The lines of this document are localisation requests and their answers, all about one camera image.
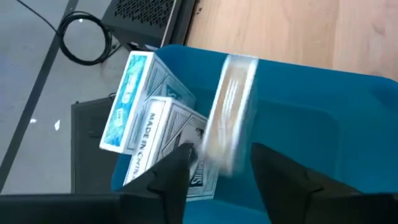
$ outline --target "blue plastic container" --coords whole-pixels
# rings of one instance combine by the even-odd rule
[[[157,54],[208,116],[226,54],[178,45]],[[260,60],[256,81],[252,142],[363,192],[398,191],[398,83],[267,60]],[[214,200],[187,203],[184,223],[269,223],[248,155],[243,174],[218,179]],[[113,189],[128,164],[121,156]]]

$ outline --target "black cable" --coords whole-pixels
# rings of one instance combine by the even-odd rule
[[[69,60],[71,60],[72,62],[76,62],[76,63],[78,63],[80,65],[96,65],[98,63],[103,63],[105,60],[110,58],[110,56],[112,56],[114,53],[116,53],[116,51],[118,51],[121,48],[121,45],[119,45],[118,47],[115,47],[115,46],[112,45],[112,34],[110,33],[110,31],[102,24],[100,19],[98,19],[97,17],[91,15],[90,13],[83,12],[83,11],[71,12],[71,13],[67,14],[62,19],[62,21],[61,21],[61,23],[59,25],[59,28],[55,29],[54,26],[51,25],[51,23],[48,20],[46,20],[43,16],[41,16],[36,11],[34,11],[27,4],[23,3],[21,0],[17,0],[17,2],[21,3],[28,10],[33,12],[36,16],[39,16],[45,23],[47,23],[51,27],[51,29],[53,29],[55,31],[56,35],[59,37],[60,49],[61,49],[62,53]],[[104,51],[102,52],[102,54],[95,60],[82,60],[82,59],[76,57],[75,55],[73,55],[69,51],[67,46],[65,45],[65,42],[64,42],[63,38],[65,36],[65,33],[66,33],[67,29],[68,29],[68,26],[73,21],[80,20],[80,19],[86,19],[86,20],[89,20],[91,22],[94,22],[103,31],[104,38],[105,38],[105,48],[104,48]]]

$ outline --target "wooden floor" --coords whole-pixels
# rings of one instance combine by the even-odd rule
[[[398,0],[198,0],[188,45],[398,81]]]

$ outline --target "vent grille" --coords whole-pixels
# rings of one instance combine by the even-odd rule
[[[118,0],[115,17],[166,27],[174,0]]]

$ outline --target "gray floor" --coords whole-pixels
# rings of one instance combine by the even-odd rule
[[[68,0],[24,2],[57,26]],[[101,18],[109,2],[81,0],[76,9]],[[15,0],[0,1],[0,30],[2,161],[54,32]],[[90,21],[71,24],[65,42],[85,59],[94,59],[104,47],[100,28]],[[84,67],[58,52],[2,194],[70,191],[70,105],[116,91],[127,56],[121,49],[102,65]]]

